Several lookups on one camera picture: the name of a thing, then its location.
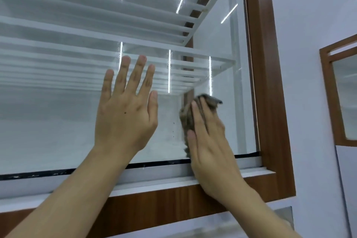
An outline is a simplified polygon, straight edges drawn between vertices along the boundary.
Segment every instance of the white metal rack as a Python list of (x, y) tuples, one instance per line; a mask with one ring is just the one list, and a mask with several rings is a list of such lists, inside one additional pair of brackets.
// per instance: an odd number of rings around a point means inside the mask
[[(234, 64), (232, 56), (184, 47), (217, 0), (205, 6), (196, 1), (185, 0), (176, 14), (179, 0), (2, 0), (0, 84), (99, 91), (105, 69), (118, 71), (119, 53), (113, 46), (122, 42), (123, 55), (136, 60), (142, 53), (148, 64), (156, 65), (153, 89), (167, 94), (170, 81), (170, 94), (183, 94), (208, 78), (209, 57), (212, 76)], [(191, 17), (192, 10), (200, 16)], [(69, 39), (51, 41), (52, 36)], [(98, 40), (99, 46), (88, 47), (87, 40)], [(183, 56), (195, 62), (183, 61)]]

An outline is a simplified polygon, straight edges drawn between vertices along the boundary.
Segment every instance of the skin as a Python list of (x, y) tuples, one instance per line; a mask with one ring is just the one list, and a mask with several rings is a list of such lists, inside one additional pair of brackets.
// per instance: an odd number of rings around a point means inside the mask
[[(7, 238), (85, 238), (120, 174), (142, 150), (157, 127), (157, 92), (150, 92), (155, 67), (150, 65), (138, 92), (146, 63), (139, 56), (126, 85), (130, 64), (122, 57), (113, 92), (113, 70), (107, 70), (98, 105), (95, 144), (86, 159)], [(223, 204), (250, 238), (300, 237), (243, 180), (225, 128), (205, 100), (205, 128), (197, 103), (192, 103), (195, 130), (188, 132), (191, 165), (204, 191)]]

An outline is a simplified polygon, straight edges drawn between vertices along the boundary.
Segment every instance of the glass cabinet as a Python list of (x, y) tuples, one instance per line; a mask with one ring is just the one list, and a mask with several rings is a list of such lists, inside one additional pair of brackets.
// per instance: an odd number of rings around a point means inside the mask
[(245, 21), (243, 0), (0, 0), (0, 175), (76, 168), (124, 55), (129, 73), (140, 54), (156, 66), (159, 94), (158, 128), (131, 163), (183, 162), (179, 110), (201, 93), (223, 101), (234, 154), (256, 152)]

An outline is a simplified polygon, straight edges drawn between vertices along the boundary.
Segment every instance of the brown wooden frame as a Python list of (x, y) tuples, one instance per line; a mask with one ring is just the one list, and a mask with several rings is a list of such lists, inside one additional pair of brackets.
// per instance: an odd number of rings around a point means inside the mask
[(346, 138), (345, 127), (342, 119), (340, 99), (337, 92), (337, 84), (332, 63), (357, 54), (357, 46), (331, 55), (331, 52), (357, 42), (357, 34), (339, 42), (320, 49), (322, 72), (324, 74), (327, 94), (328, 109), (330, 112), (331, 125), (335, 145), (357, 147), (357, 140)]
[[(245, 181), (266, 202), (295, 196), (272, 0), (245, 0), (246, 29), (263, 165)], [(0, 214), (0, 238), (32, 210)], [(225, 211), (199, 185), (111, 197), (88, 237), (108, 237)]]

